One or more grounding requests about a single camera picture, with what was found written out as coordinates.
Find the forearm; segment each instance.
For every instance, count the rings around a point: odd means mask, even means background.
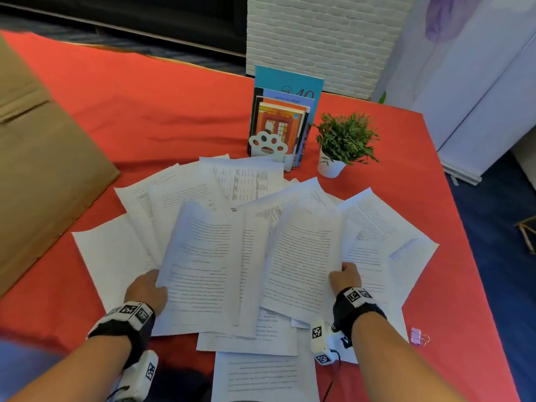
[[[89,338],[9,402],[104,402],[130,349],[126,336]]]
[[[465,401],[379,314],[355,321],[352,343],[371,402]]]

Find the potted plant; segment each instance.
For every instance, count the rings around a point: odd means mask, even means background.
[[[322,114],[322,123],[318,128],[316,141],[320,145],[318,172],[322,176],[334,178],[346,165],[352,162],[368,163],[374,157],[371,142],[379,140],[374,132],[372,122],[366,114],[333,117]]]

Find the purple artwork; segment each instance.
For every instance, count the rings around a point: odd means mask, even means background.
[[[456,38],[479,2],[480,0],[430,0],[426,10],[426,38],[435,43]]]

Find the black sofa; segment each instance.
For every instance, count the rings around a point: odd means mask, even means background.
[[[0,0],[244,54],[248,0]]]

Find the white flower pot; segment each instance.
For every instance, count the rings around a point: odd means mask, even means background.
[[[325,159],[323,159],[325,157],[327,157],[327,155],[322,152],[321,148],[320,157],[318,158],[318,172],[326,178],[335,178],[339,176],[339,173],[343,170],[346,164],[343,161],[333,161],[332,159],[328,159],[327,162],[325,162]]]

